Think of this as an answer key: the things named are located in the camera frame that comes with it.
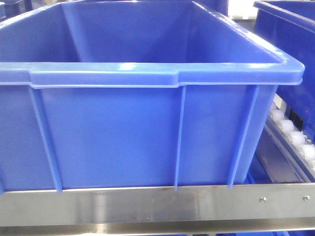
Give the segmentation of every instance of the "blue plastic crate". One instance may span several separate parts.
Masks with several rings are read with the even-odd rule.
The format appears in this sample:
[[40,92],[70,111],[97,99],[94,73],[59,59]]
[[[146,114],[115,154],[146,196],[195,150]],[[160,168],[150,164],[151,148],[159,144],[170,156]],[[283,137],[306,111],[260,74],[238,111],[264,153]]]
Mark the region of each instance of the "blue plastic crate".
[[28,1],[30,0],[2,0],[4,2],[4,11],[6,18],[20,15],[27,12]]
[[259,1],[255,32],[305,65],[303,83],[277,93],[303,120],[315,141],[315,2]]
[[47,6],[0,24],[0,61],[6,191],[242,183],[304,70],[190,0]]

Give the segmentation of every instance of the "bolt head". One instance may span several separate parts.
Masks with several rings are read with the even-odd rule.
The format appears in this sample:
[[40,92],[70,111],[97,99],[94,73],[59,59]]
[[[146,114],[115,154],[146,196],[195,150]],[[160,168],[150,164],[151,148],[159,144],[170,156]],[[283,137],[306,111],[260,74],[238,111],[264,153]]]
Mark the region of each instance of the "bolt head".
[[311,197],[310,197],[309,195],[305,195],[305,196],[303,197],[303,200],[304,200],[304,201],[308,201],[309,199],[311,199]]
[[261,203],[264,203],[264,202],[266,202],[266,201],[267,201],[267,198],[265,198],[265,197],[261,197],[261,198],[259,198],[259,201],[260,201]]

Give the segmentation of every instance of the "blue crate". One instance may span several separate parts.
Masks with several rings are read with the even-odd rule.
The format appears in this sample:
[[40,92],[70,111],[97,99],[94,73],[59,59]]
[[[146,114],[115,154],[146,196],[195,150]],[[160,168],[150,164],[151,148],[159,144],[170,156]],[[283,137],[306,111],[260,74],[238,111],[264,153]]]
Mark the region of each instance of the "blue crate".
[[191,0],[34,10],[0,24],[0,61],[5,191],[242,183],[304,70]]
[[303,120],[315,141],[315,2],[259,1],[255,32],[305,65],[303,83],[279,86],[278,94]]
[[4,2],[4,11],[6,18],[20,15],[27,12],[28,1],[30,0],[2,0]]

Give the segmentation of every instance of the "metal frame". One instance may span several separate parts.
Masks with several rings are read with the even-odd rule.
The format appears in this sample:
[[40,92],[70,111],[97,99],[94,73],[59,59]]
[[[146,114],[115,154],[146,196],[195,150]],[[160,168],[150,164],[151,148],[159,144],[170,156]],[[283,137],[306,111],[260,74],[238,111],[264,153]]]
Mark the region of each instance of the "metal frame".
[[315,229],[315,183],[7,192],[0,235]]

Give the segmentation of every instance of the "crate lip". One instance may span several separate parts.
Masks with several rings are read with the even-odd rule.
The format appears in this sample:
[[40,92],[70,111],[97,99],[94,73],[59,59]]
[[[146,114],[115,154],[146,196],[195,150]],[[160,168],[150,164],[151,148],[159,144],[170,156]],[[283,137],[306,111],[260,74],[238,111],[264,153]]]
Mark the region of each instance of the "crate lip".
[[[50,7],[63,4],[74,2],[60,2],[13,17],[0,23],[0,30]],[[298,85],[302,82],[302,63],[224,15],[206,10],[278,63],[0,62],[0,85],[29,85],[39,89],[176,88],[185,85]],[[67,79],[71,75],[75,75],[76,81]],[[87,75],[93,75],[95,80],[87,78]],[[154,81],[139,81],[139,77],[147,75]]]
[[[299,15],[297,13],[286,10],[279,6],[275,6],[273,2],[280,2],[279,0],[272,1],[255,1],[254,7],[259,10],[265,11],[269,14],[277,16],[285,21],[293,23],[299,27],[304,28],[305,30],[315,33],[315,21],[307,18],[305,16]],[[298,2],[299,4],[315,4],[313,1],[283,1],[289,4],[290,2]]]

